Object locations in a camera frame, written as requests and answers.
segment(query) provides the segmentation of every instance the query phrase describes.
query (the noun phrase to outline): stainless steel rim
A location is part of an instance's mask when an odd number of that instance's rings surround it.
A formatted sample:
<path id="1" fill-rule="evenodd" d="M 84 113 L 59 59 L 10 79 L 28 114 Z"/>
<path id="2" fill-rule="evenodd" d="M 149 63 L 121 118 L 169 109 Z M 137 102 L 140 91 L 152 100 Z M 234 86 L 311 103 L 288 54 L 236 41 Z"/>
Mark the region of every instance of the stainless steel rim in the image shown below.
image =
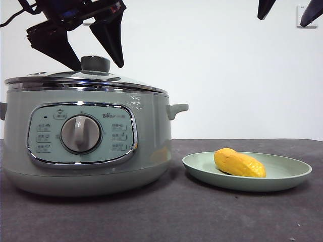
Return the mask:
<path id="1" fill-rule="evenodd" d="M 117 93 L 135 93 L 135 94 L 150 94 L 155 96 L 162 96 L 169 98 L 166 93 L 126 89 L 126 88 L 115 88 L 115 87 L 32 87 L 32 88 L 14 88 L 9 89 L 7 93 L 12 92 L 27 92 L 27 91 L 93 91 L 93 92 L 117 92 Z"/>
<path id="2" fill-rule="evenodd" d="M 168 94 L 167 91 L 151 86 L 120 82 L 116 77 L 106 80 L 97 79 L 82 79 L 82 78 L 63 78 L 63 77 L 17 77 L 10 78 L 5 81 L 9 85 L 9 90 L 20 89 L 25 91 L 25 88 L 124 88 L 127 90 L 149 91 Z"/>

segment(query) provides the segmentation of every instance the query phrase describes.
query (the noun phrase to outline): lid knob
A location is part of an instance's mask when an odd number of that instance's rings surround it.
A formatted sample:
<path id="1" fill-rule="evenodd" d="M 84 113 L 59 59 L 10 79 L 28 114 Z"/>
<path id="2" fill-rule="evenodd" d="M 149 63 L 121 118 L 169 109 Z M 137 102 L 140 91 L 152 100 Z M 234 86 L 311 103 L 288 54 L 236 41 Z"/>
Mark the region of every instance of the lid knob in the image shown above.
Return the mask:
<path id="1" fill-rule="evenodd" d="M 83 56 L 81 67 L 83 71 L 109 72 L 110 60 L 94 55 Z"/>

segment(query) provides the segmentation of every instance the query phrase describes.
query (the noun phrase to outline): plate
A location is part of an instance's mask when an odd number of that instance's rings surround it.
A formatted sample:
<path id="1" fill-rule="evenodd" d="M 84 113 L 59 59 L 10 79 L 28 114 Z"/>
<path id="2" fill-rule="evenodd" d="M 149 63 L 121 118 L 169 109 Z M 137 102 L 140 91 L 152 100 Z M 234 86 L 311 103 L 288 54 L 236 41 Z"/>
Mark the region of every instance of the plate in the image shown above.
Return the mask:
<path id="1" fill-rule="evenodd" d="M 214 163 L 214 152 L 195 153 L 183 158 L 187 171 L 198 180 L 221 188 L 273 192 L 293 188 L 304 182 L 312 172 L 305 162 L 283 156 L 239 152 L 254 157 L 266 168 L 266 177 L 246 177 L 224 173 Z"/>

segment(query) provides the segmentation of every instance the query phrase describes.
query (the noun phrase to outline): yellow fruit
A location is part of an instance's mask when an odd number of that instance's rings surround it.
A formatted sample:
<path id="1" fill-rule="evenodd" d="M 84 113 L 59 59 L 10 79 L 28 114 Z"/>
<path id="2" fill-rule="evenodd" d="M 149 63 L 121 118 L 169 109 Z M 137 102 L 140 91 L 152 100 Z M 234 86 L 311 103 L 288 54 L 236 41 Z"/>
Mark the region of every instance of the yellow fruit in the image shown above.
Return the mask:
<path id="1" fill-rule="evenodd" d="M 230 148 L 216 151 L 214 161 L 218 169 L 231 175 L 266 177 L 266 169 L 262 163 Z"/>

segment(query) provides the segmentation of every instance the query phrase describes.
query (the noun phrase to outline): brand logo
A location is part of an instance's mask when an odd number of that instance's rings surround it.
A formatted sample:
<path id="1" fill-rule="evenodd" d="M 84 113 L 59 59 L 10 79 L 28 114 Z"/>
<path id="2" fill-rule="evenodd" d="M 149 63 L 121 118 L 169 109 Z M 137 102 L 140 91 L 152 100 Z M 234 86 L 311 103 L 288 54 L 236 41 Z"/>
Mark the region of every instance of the brand logo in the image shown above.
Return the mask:
<path id="1" fill-rule="evenodd" d="M 115 115 L 114 114 L 111 114 L 111 113 L 103 113 L 102 114 L 103 117 L 110 117 L 110 118 L 114 118 Z"/>
<path id="2" fill-rule="evenodd" d="M 111 114 L 111 113 L 103 113 L 102 117 L 106 117 L 106 118 L 115 118 L 115 117 L 125 118 L 126 116 L 125 115 L 115 115 L 115 114 Z"/>

